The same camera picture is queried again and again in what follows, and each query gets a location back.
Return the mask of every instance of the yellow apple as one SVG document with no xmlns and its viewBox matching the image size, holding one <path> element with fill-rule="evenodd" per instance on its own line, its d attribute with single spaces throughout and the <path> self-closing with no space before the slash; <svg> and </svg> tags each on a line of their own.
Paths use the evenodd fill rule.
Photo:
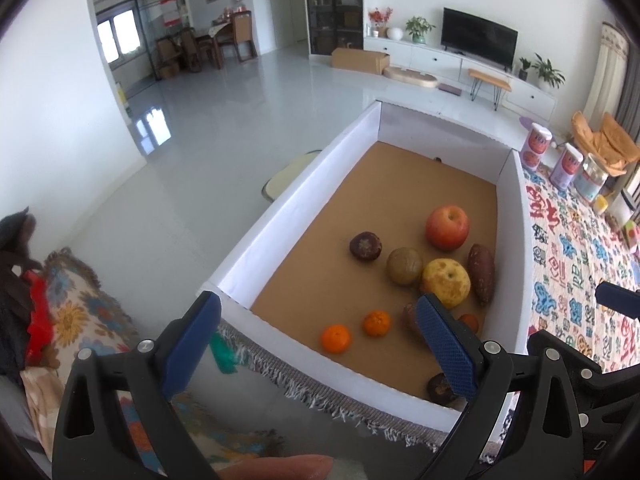
<svg viewBox="0 0 640 480">
<path fill-rule="evenodd" d="M 465 267 L 450 258 L 438 258 L 422 270 L 420 290 L 432 292 L 447 309 L 465 301 L 471 290 L 471 280 Z"/>
</svg>

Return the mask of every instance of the white cardboard box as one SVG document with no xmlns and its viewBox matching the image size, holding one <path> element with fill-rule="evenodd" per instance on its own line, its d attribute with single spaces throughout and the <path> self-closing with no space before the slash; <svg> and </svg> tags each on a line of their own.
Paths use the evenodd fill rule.
<svg viewBox="0 0 640 480">
<path fill-rule="evenodd" d="M 222 300 L 223 319 L 248 339 L 336 392 L 425 428 L 449 432 L 460 412 L 399 392 L 331 361 L 251 313 L 272 274 L 364 153 L 378 140 L 431 158 L 496 186 L 496 289 L 480 335 L 525 354 L 532 291 L 532 240 L 518 153 L 467 127 L 374 102 L 265 211 L 201 290 Z M 502 429 L 506 399 L 492 439 Z"/>
</svg>

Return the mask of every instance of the white cabinet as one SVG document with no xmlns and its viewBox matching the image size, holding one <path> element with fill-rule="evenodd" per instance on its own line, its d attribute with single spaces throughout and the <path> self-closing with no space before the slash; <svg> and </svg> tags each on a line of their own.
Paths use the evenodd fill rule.
<svg viewBox="0 0 640 480">
<path fill-rule="evenodd" d="M 401 41 L 365 38 L 364 50 L 374 50 L 389 54 L 392 66 L 408 67 L 411 64 L 412 46 L 411 44 L 402 44 Z"/>
<path fill-rule="evenodd" d="M 556 108 L 556 99 L 535 86 L 514 78 L 511 80 L 511 92 L 505 96 L 502 104 L 515 112 L 524 110 L 549 121 Z"/>
<path fill-rule="evenodd" d="M 414 46 L 409 68 L 452 81 L 460 77 L 460 58 L 427 47 Z"/>
<path fill-rule="evenodd" d="M 364 38 L 364 50 L 385 52 L 391 56 L 391 65 L 411 68 L 442 79 L 462 88 L 468 95 L 473 84 L 469 69 L 478 70 L 511 85 L 511 92 L 503 92 L 500 104 L 519 115 L 530 117 L 547 126 L 556 109 L 556 98 L 545 94 L 529 83 L 517 79 L 499 68 L 459 54 L 451 54 L 435 47 L 414 44 L 408 41 L 393 41 L 386 38 Z M 493 101 L 494 88 L 488 83 L 480 87 L 479 96 Z"/>
</svg>

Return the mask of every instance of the television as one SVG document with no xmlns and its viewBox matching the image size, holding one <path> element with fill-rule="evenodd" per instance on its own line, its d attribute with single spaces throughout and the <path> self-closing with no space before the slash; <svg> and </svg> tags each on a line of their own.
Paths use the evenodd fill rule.
<svg viewBox="0 0 640 480">
<path fill-rule="evenodd" d="M 446 48 L 481 56 L 510 70 L 517 41 L 518 33 L 512 28 L 459 10 L 444 9 L 441 43 Z"/>
</svg>

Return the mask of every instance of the red flowers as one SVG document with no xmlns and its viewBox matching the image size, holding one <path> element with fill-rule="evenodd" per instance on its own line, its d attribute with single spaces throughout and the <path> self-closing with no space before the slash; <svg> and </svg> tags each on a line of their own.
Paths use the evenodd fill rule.
<svg viewBox="0 0 640 480">
<path fill-rule="evenodd" d="M 391 13 L 394 10 L 391 7 L 387 7 L 384 12 L 381 12 L 377 7 L 376 10 L 369 11 L 369 19 L 374 22 L 378 27 L 383 27 L 386 25 L 386 22 L 389 21 L 391 17 Z"/>
</svg>

